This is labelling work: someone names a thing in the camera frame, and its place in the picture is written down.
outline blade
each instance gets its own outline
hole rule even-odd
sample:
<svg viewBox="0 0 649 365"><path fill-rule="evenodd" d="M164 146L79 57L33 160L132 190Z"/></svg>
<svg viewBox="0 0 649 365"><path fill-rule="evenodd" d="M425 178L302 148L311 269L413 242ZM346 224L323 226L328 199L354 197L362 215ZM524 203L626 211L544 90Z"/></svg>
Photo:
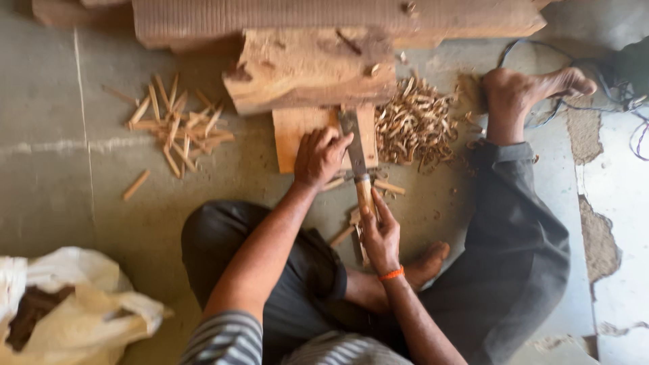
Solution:
<svg viewBox="0 0 649 365"><path fill-rule="evenodd" d="M358 129L358 117L356 111L341 110L338 112L338 120L340 121L340 127L343 129L345 135L349 134L349 132L354 133L354 140L352 141L352 144L347 147L354 175L367 173L367 168L365 167L365 154L363 153L363 146L361 144L361 133Z"/></svg>

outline gray floor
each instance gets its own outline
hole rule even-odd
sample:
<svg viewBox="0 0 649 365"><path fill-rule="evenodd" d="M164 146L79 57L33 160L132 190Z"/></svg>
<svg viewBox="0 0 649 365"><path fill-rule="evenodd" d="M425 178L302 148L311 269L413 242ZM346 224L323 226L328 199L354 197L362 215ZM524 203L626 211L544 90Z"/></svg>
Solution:
<svg viewBox="0 0 649 365"><path fill-rule="evenodd" d="M646 4L630 0L612 4L612 0L591 0L550 5L543 12L550 25L535 37L563 42L579 55L590 55L618 49L649 33L641 23L649 13ZM238 117L228 101L225 119L236 142L203 158L202 171L180 181L172 176L151 138L123 128L132 107L104 93L101 85L143 95L151 73L160 73L170 82L179 70L181 89L198 87L212 99L227 98L219 76L228 60L146 51L129 33L46 29L13 9L11 1L0 1L0 48L5 50L0 53L4 66L0 253L33 257L76 245L110 255L139 291L163 301L177 314L153 339L130 346L125 364L172 364L200 316L180 261L184 218L207 199L246 199L272 206L281 198L291 176L277 173L272 120L269 115ZM507 42L449 41L437 49L406 50L406 54L411 67L432 84L453 91L459 71L484 73L493 68ZM528 73L564 65L560 56L527 45L517 47L507 63ZM409 70L399 67L398 72L406 75ZM549 107L541 103L536 111L541 115ZM646 343L646 329L631 329L626 336L598 330L605 323L627 329L639 321L649 322L642 304L649 299L649 276L643 268L646 239L638 239L649 199L642 185L647 176L641 175L646 164L634 160L626 145L639 121L625 118L603 117L604 154L578 167L580 184L564 116L526 135L541 156L535 167L539 195L569 227L573 257L566 296L513 364L592 364L594 360L583 351L582 337L598 333L603 364L646 363L646 353L637 346ZM471 138L475 136L463 133L457 150L467 153L464 143ZM151 170L149 180L128 203L123 202L121 193L144 169ZM384 166L384 170L390 172L391 183L408 190L406 197L391 201L402 223L402 260L415 258L434 240L450 242L456 257L471 215L472 179L445 168L431 176L419 175L414 167ZM593 208L613 220L613 234L626 255L619 272L595 284L594 305L577 201L578 190L584 187ZM458 190L455 197L448 193L451 188ZM620 196L613 200L611 192ZM351 185L321 194L305 226L317 227L325 238L333 237L354 200ZM439 221L433 219L434 210L443 212ZM644 217L637 217L640 212ZM351 242L344 242L339 252L347 264L357 265Z"/></svg>

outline orange bracelet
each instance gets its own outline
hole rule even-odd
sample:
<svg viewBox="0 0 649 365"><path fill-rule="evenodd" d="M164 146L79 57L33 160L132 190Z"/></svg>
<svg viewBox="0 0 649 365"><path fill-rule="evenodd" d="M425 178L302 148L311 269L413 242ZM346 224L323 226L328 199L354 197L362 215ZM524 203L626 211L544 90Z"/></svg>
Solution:
<svg viewBox="0 0 649 365"><path fill-rule="evenodd" d="M391 271L391 272L389 272L389 273L387 273L387 274L385 274L383 276L379 276L378 280L379 281L388 280L388 279L398 277L399 275L405 275L403 265L401 265L401 269L399 269L399 270Z"/></svg>

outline man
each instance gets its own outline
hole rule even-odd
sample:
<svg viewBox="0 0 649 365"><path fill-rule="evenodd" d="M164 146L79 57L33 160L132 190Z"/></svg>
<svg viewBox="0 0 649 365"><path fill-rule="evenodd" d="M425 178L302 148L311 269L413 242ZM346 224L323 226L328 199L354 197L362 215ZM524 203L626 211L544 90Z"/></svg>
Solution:
<svg viewBox="0 0 649 365"><path fill-rule="evenodd" d="M380 223L361 214L377 276L345 268L317 232L300 229L353 138L314 131L302 139L295 181L275 209L210 201L188 218L183 261L204 316L180 363L260 364L262 354L264 364L507 362L556 306L569 274L568 232L534 192L525 116L546 97L590 95L596 85L575 68L495 69L484 90L488 143L475 152L466 250L430 288L417 293L439 273L448 246L433 244L403 270L399 224L375 190ZM374 325L346 333L324 306L337 299L366 310Z"/></svg>

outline dark gray pants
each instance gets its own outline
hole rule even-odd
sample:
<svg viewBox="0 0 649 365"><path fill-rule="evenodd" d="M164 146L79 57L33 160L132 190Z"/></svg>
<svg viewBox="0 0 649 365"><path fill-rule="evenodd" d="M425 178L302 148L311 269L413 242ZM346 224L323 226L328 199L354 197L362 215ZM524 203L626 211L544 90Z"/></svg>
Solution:
<svg viewBox="0 0 649 365"><path fill-rule="evenodd" d="M419 299L469 364L503 364L557 305L566 287L568 232L536 196L525 144L476 150L476 213L465 252ZM201 307L230 259L270 210L209 201L188 218L182 258ZM350 327L327 302L341 299L347 276L317 232L300 231L263 311L264 364L309 339ZM392 315L362 330L408 356Z"/></svg>

